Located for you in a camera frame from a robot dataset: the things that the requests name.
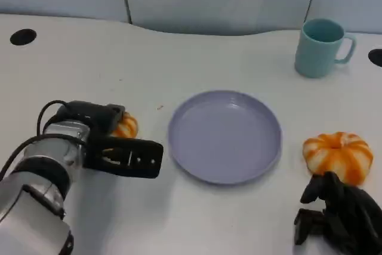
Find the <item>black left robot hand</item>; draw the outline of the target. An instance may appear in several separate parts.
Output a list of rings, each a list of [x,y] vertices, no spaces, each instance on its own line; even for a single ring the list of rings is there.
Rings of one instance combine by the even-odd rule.
[[[124,113],[125,107],[121,105],[98,105],[75,100],[62,106],[56,115],[59,121],[77,121],[87,125],[93,135],[110,137]]]

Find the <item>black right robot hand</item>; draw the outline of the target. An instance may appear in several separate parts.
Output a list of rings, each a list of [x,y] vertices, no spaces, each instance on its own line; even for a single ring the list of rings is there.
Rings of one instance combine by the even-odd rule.
[[[294,244],[322,236],[341,254],[381,254],[381,208],[364,190],[341,182],[332,171],[314,174],[300,202],[325,202],[322,211],[299,209]]]

